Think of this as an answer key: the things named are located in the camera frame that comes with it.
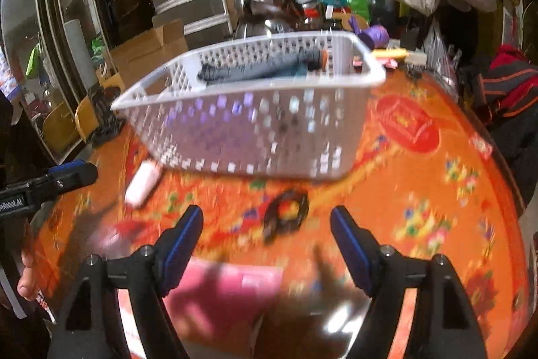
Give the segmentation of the person's left hand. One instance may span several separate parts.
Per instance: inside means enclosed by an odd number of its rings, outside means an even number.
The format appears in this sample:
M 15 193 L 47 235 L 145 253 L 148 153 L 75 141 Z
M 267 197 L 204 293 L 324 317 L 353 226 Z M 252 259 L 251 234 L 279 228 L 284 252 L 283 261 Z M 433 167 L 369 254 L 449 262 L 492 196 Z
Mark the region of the person's left hand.
M 21 251 L 23 271 L 17 285 L 19 295 L 27 301 L 33 301 L 39 292 L 36 277 L 36 262 L 30 251 Z

